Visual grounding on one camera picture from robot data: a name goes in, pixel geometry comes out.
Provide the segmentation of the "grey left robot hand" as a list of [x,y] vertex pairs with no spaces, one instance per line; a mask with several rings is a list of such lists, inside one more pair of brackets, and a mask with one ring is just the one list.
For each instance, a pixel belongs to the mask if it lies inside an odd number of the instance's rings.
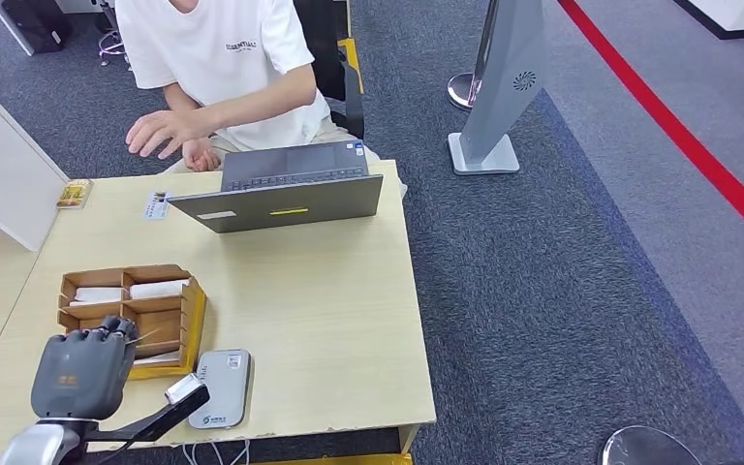
[[138,336],[133,321],[107,316],[96,327],[48,338],[31,389],[33,412],[41,419],[111,417],[121,404]]

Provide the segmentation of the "person's right hand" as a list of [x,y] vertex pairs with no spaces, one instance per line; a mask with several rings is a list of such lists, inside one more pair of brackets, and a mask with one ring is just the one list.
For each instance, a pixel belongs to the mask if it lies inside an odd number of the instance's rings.
[[221,158],[210,138],[194,139],[182,145],[183,165],[190,171],[215,171],[221,166]]

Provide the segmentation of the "person's left hand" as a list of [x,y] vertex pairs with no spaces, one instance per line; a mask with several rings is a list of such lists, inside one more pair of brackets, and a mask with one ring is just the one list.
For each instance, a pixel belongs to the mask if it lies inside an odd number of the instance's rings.
[[190,110],[159,110],[139,118],[126,136],[128,152],[166,159],[186,140]]

